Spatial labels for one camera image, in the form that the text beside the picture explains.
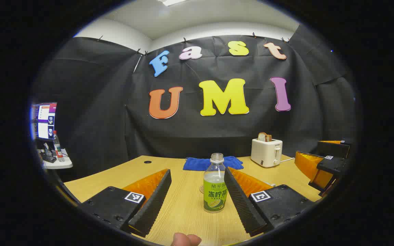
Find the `computer monitor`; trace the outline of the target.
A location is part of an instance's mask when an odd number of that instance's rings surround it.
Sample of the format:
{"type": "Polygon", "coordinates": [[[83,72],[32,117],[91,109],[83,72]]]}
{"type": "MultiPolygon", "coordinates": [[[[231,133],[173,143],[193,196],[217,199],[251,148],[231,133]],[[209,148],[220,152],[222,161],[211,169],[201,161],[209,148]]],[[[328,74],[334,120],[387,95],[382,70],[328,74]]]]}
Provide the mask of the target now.
{"type": "Polygon", "coordinates": [[[57,102],[42,102],[31,105],[31,134],[34,139],[53,141],[56,126],[56,111],[57,102]]]}

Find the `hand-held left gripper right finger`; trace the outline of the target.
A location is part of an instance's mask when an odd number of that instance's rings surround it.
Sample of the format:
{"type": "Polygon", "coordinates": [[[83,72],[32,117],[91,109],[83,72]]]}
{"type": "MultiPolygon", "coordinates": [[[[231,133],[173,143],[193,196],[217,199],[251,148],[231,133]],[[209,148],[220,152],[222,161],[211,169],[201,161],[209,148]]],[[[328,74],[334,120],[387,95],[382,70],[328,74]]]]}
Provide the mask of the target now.
{"type": "Polygon", "coordinates": [[[274,230],[315,205],[286,184],[273,187],[230,167],[225,170],[224,181],[250,236],[274,230]]]}

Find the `white side table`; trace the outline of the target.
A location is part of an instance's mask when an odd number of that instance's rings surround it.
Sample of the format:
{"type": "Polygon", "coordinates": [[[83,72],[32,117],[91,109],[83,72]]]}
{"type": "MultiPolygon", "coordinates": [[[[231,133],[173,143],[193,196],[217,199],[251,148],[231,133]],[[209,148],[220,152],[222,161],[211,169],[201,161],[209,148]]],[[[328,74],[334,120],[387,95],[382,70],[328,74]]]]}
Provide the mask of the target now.
{"type": "Polygon", "coordinates": [[[45,151],[41,151],[41,152],[38,151],[38,153],[41,155],[43,159],[42,166],[45,169],[66,169],[66,168],[72,168],[73,166],[72,160],[70,160],[70,157],[68,156],[67,150],[65,148],[62,149],[64,162],[60,162],[59,160],[56,160],[53,163],[48,162],[43,158],[44,156],[46,156],[45,151]]]}

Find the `black backdrop cloth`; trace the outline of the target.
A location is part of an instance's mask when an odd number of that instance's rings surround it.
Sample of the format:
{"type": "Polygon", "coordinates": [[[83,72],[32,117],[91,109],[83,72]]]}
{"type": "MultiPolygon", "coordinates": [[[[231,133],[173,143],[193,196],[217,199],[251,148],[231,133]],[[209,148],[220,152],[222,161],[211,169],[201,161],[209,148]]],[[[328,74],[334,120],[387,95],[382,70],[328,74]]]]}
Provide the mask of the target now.
{"type": "Polygon", "coordinates": [[[33,97],[57,104],[69,180],[142,155],[250,156],[259,132],[292,156],[319,140],[355,142],[360,119],[352,72],[304,27],[288,43],[209,36],[147,55],[75,37],[43,67],[33,97]]]}

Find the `green label water bottle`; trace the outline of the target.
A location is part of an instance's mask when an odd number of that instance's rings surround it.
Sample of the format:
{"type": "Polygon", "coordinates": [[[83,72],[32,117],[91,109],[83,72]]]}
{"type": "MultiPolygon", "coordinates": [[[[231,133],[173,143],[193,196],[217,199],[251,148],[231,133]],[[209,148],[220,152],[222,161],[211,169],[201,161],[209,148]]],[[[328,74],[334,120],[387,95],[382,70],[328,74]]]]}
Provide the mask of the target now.
{"type": "Polygon", "coordinates": [[[222,153],[213,153],[203,176],[203,208],[208,213],[221,212],[226,203],[225,166],[222,153]]]}

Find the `red cap plastic bottle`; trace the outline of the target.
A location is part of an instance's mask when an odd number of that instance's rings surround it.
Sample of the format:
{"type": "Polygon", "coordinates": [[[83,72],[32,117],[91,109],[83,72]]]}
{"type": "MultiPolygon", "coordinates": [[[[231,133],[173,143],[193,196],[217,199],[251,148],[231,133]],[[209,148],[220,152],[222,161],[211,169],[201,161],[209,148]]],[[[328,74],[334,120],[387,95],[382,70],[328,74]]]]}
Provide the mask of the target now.
{"type": "Polygon", "coordinates": [[[53,131],[53,144],[54,144],[54,149],[55,149],[57,159],[59,160],[59,162],[64,162],[65,159],[64,159],[63,153],[61,151],[61,143],[59,141],[57,131],[53,131]]]}

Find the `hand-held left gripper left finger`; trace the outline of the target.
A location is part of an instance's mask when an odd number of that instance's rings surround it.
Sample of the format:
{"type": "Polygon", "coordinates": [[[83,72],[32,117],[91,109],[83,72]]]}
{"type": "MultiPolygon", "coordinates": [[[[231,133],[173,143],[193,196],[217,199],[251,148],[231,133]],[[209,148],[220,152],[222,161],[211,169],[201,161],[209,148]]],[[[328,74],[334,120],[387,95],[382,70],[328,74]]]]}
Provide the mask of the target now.
{"type": "Polygon", "coordinates": [[[124,188],[106,187],[81,203],[79,208],[108,226],[146,237],[171,182],[170,169],[163,169],[124,188]]]}

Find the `black desk clutter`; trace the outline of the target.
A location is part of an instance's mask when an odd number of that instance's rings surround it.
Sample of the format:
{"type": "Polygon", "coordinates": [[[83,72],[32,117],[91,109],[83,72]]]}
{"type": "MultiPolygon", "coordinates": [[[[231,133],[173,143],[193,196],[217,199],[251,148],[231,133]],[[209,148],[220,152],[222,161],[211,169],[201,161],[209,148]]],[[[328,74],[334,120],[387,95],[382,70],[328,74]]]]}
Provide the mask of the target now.
{"type": "Polygon", "coordinates": [[[57,158],[53,156],[53,153],[50,151],[50,147],[47,143],[43,144],[43,148],[40,150],[40,154],[42,159],[49,163],[54,163],[57,158]]]}

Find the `white toaster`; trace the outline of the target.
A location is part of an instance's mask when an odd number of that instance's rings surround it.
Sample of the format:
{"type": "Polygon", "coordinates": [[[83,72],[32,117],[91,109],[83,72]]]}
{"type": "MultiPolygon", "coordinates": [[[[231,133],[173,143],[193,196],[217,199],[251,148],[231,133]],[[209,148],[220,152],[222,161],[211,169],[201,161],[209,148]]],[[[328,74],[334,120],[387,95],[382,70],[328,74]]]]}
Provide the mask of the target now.
{"type": "Polygon", "coordinates": [[[252,140],[250,158],[258,165],[269,168],[280,164],[282,152],[283,142],[281,140],[272,139],[269,142],[264,142],[256,138],[252,140]]]}

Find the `blue towel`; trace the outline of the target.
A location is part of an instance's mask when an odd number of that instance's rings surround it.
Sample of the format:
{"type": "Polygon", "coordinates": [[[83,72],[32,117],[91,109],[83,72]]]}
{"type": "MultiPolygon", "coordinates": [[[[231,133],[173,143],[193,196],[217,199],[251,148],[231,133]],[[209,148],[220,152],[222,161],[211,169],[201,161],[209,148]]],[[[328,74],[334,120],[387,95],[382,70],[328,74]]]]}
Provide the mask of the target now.
{"type": "MultiPolygon", "coordinates": [[[[225,156],[223,164],[225,167],[231,167],[236,170],[244,169],[243,162],[234,156],[225,156]]],[[[210,159],[187,158],[183,170],[206,171],[210,165],[210,159]]]]}

